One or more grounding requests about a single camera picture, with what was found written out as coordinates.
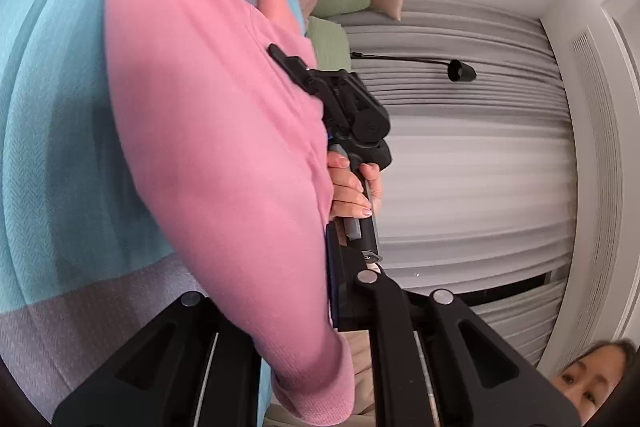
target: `ribbed cuff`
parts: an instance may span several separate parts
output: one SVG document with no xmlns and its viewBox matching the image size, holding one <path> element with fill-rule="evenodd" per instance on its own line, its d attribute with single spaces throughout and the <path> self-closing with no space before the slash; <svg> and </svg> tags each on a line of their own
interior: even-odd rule
<svg viewBox="0 0 640 427">
<path fill-rule="evenodd" d="M 346 340 L 341 335 L 340 365 L 333 378 L 321 388 L 284 389 L 273 377 L 273 392 L 280 404 L 293 416 L 310 425 L 328 427 L 344 422 L 353 412 L 355 380 L 353 360 Z"/>
</svg>

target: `blue blanket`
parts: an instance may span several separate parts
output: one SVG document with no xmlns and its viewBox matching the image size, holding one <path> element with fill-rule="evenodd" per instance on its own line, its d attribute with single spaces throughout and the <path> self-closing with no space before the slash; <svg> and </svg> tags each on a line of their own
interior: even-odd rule
<svg viewBox="0 0 640 427">
<path fill-rule="evenodd" d="M 0 357 L 47 419 L 165 306 L 199 289 L 124 162 L 102 3 L 0 0 Z M 260 419 L 271 396 L 263 369 Z"/>
</svg>

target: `air vent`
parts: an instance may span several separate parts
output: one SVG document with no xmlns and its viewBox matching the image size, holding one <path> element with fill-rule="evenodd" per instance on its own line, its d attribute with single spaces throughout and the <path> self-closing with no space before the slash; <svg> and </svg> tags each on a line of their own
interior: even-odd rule
<svg viewBox="0 0 640 427">
<path fill-rule="evenodd" d="M 594 321 L 612 277 L 620 235 L 622 173 L 620 168 L 620 140 L 614 118 L 604 68 L 593 39 L 588 32 L 573 42 L 576 64 L 580 70 L 593 127 L 596 152 L 597 222 L 596 239 L 591 256 L 588 283 L 585 286 L 585 305 L 575 319 L 574 349 L 565 355 L 568 362 L 587 346 Z"/>
</svg>

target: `eye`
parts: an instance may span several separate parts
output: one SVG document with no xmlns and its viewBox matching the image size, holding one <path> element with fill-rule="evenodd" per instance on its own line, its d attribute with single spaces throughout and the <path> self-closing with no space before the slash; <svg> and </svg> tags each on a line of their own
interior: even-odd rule
<svg viewBox="0 0 640 427">
<path fill-rule="evenodd" d="M 593 396 L 593 394 L 591 394 L 589 391 L 587 391 L 586 393 L 583 394 L 583 396 L 589 400 L 591 403 L 593 403 L 594 405 L 596 405 L 596 398 Z"/>
</svg>

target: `human hand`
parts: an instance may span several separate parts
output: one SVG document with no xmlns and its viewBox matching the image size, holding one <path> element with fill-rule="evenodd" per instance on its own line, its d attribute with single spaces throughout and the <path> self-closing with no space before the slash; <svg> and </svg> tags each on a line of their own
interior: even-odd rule
<svg viewBox="0 0 640 427">
<path fill-rule="evenodd" d="M 363 163 L 360 172 L 369 182 L 371 201 L 364 195 L 364 187 L 349 168 L 349 160 L 340 153 L 329 151 L 326 164 L 334 182 L 334 201 L 330 218 L 371 216 L 371 209 L 377 213 L 382 206 L 382 177 L 380 167 L 375 163 Z"/>
</svg>

